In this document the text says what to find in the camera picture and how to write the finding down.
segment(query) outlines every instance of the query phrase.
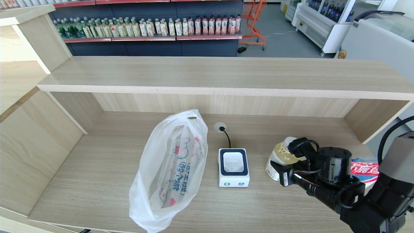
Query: sticker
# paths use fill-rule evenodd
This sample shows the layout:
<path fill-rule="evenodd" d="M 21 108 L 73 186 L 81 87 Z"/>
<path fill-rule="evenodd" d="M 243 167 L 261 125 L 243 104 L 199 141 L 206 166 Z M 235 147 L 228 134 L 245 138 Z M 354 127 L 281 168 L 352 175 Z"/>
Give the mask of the sticker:
<path fill-rule="evenodd" d="M 284 182 L 285 187 L 289 184 L 289 182 L 287 180 L 287 173 L 286 172 L 283 173 L 283 182 Z"/>

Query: white plastic bag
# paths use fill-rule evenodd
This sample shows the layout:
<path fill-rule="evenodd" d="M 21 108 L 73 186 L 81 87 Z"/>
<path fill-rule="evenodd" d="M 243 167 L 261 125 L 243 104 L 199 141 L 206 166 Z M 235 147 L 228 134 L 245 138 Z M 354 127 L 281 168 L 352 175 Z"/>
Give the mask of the white plastic bag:
<path fill-rule="evenodd" d="M 130 218 L 148 233 L 166 229 L 197 194 L 207 150 L 207 126 L 197 109 L 161 121 L 129 192 Z"/>

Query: chest freezer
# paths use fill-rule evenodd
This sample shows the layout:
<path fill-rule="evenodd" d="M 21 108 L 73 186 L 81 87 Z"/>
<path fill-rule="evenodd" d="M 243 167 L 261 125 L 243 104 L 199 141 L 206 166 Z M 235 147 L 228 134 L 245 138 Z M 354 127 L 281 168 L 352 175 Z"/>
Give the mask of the chest freezer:
<path fill-rule="evenodd" d="M 414 19 L 402 12 L 365 12 L 355 18 L 335 58 L 382 60 L 414 83 Z M 412 115 L 414 104 L 399 118 Z M 414 122 L 407 126 L 414 130 Z"/>

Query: gray floor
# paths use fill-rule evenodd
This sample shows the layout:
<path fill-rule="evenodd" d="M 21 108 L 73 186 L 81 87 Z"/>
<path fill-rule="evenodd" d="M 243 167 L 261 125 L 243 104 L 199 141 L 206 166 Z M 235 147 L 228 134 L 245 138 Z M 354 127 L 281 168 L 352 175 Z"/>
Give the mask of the gray floor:
<path fill-rule="evenodd" d="M 239 57 L 290 57 L 290 58 L 320 58 L 320 48 L 301 32 L 295 32 L 295 27 L 286 20 L 280 11 L 280 4 L 267 4 L 259 21 L 255 25 L 267 39 L 266 50 L 261 45 L 250 45 Z M 241 32 L 250 33 L 246 21 L 242 20 Z"/>

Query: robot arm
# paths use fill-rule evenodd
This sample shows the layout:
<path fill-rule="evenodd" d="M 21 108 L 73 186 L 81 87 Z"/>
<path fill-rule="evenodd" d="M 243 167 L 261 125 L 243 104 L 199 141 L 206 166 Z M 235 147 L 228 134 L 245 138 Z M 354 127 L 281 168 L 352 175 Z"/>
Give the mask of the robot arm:
<path fill-rule="evenodd" d="M 377 181 L 365 196 L 365 184 L 349 175 L 348 150 L 319 148 L 317 142 L 307 138 L 292 141 L 288 149 L 306 160 L 288 166 L 271 161 L 280 184 L 299 185 L 339 214 L 355 233 L 395 233 L 405 224 L 406 212 L 414 211 L 410 206 L 414 199 L 414 132 L 393 141 L 380 164 Z"/>

